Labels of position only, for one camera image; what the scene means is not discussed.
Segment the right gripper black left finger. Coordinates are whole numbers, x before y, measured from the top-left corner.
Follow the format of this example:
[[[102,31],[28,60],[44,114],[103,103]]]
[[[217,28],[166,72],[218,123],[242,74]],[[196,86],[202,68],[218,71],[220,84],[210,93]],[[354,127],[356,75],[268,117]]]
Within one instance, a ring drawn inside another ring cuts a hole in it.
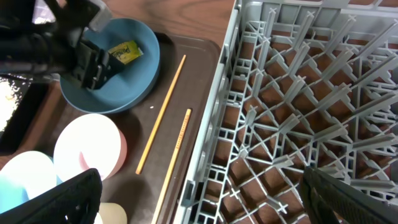
[[[1,224],[93,224],[100,209],[102,181],[97,169],[81,174],[1,214]]]

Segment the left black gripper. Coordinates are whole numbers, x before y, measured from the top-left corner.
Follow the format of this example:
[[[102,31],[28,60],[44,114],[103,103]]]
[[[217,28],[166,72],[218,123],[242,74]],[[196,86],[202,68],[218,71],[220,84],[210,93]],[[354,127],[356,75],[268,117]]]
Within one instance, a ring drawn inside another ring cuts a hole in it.
[[[103,1],[36,1],[32,22],[40,40],[44,58],[32,66],[33,77],[60,75],[75,86],[100,89],[124,70],[125,64],[88,40],[88,30],[100,32],[111,19]]]

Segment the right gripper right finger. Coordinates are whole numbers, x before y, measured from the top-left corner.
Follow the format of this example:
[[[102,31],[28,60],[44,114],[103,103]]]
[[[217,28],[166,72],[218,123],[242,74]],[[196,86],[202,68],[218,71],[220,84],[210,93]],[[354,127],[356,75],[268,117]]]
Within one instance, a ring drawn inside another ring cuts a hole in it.
[[[397,210],[317,168],[304,169],[299,195],[312,223],[397,223]]]

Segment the white cup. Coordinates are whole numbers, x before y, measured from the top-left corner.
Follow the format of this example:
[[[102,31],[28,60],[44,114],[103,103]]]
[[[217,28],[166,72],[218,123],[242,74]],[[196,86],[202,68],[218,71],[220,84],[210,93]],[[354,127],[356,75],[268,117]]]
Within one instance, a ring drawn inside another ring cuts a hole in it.
[[[127,224],[127,215],[116,203],[100,203],[94,224]]]

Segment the green yellow snack wrapper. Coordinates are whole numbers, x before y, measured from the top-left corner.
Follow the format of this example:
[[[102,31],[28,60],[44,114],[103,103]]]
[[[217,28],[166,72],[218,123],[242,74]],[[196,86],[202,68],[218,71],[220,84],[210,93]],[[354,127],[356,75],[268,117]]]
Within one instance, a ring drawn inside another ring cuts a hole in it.
[[[125,65],[129,64],[130,62],[144,54],[133,40],[123,42],[109,49],[108,52]]]

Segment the dark blue plate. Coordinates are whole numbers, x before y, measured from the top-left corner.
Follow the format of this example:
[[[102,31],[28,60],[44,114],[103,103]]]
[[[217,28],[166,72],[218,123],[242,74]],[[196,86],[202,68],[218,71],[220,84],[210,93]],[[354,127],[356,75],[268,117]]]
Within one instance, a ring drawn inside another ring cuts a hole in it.
[[[86,31],[85,37],[102,49],[109,50],[133,40],[143,55],[128,63],[99,90],[78,88],[60,80],[62,94],[74,108],[86,113],[118,113],[142,101],[153,88],[160,70],[160,46],[155,33],[141,21],[111,19],[99,33]]]

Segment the light blue bowl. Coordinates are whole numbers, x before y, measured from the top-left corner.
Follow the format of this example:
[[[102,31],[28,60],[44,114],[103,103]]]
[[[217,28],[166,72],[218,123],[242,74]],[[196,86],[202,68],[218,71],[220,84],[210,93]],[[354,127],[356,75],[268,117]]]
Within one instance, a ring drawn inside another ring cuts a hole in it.
[[[1,169],[1,213],[42,195],[60,183],[50,156],[39,151],[18,154]]]

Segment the pink white bowl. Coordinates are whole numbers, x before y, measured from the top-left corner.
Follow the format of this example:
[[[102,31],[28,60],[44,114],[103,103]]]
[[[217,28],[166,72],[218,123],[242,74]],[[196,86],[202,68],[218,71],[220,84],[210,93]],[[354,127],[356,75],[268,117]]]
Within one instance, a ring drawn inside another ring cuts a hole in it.
[[[61,132],[53,163],[62,181],[90,168],[97,169],[101,180],[105,180],[122,168],[126,156],[126,138],[116,124],[102,114],[85,114]]]

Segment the pile of rice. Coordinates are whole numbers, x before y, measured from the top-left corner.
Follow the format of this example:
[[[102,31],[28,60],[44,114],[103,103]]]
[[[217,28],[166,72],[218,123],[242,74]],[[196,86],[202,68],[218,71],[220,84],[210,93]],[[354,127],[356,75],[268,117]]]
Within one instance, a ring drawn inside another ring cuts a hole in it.
[[[1,133],[3,133],[30,83],[1,77]]]

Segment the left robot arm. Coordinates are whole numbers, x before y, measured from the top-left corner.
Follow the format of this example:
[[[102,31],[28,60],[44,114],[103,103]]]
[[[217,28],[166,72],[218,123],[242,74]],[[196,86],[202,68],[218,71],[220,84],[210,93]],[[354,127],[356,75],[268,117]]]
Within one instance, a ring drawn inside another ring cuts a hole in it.
[[[100,89],[124,70],[107,50],[84,38],[111,18],[103,1],[46,1],[55,20],[34,23],[35,1],[1,1],[1,77],[45,83],[64,79]]]

